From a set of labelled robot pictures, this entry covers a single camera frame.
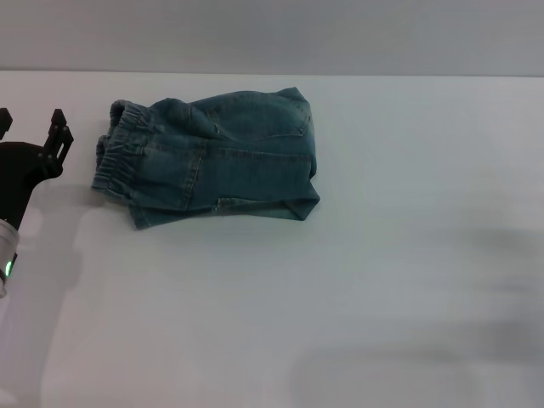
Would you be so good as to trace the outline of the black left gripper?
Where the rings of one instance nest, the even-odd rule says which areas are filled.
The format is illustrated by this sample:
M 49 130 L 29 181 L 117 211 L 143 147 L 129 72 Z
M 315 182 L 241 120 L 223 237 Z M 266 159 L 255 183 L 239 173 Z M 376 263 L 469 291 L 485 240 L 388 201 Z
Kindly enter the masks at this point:
M 12 116 L 0 109 L 0 139 L 10 129 Z M 73 143 L 64 112 L 55 109 L 44 146 L 25 142 L 1 143 L 1 220 L 19 229 L 32 191 L 41 182 L 63 173 L 63 162 Z

